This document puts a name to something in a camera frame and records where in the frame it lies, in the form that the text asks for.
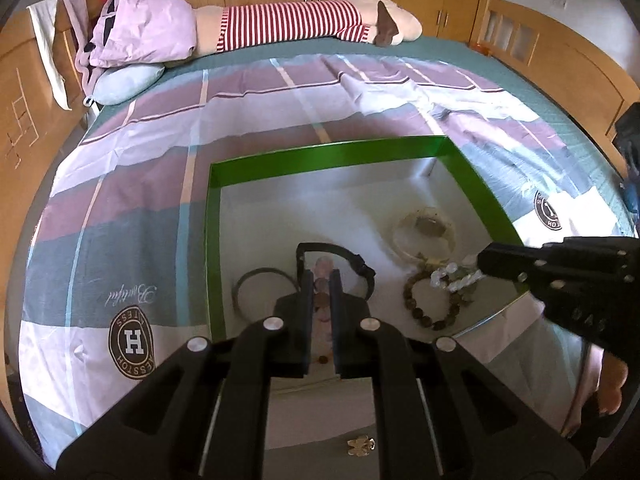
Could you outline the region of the person's right hand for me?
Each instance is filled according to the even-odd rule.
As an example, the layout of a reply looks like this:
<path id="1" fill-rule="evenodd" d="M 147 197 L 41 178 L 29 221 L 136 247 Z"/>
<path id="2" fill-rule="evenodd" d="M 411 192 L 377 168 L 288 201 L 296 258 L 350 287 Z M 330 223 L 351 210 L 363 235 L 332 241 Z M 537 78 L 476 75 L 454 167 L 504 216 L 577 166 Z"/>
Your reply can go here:
<path id="1" fill-rule="evenodd" d="M 622 388 L 628 377 L 626 363 L 605 352 L 602 359 L 597 400 L 599 414 L 613 415 L 622 405 Z"/>

